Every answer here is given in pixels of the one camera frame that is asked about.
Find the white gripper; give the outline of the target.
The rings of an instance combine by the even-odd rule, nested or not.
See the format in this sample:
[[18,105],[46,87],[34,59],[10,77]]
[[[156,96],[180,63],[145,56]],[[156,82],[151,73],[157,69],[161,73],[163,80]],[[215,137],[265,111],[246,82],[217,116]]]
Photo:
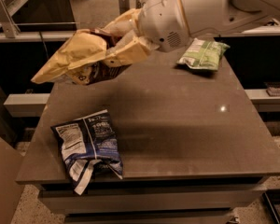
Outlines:
[[132,8],[106,25],[103,30],[123,36],[106,51],[104,63],[119,67],[139,63],[152,51],[170,52],[189,42],[189,28],[181,0],[147,0],[141,8]]

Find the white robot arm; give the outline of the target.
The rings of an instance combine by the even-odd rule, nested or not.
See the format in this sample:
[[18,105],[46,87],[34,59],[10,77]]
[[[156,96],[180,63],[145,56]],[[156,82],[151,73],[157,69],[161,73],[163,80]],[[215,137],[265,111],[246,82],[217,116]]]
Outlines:
[[110,67],[142,62],[154,49],[169,52],[205,34],[240,33],[277,19],[280,0],[147,0],[106,26],[120,38],[106,52]]

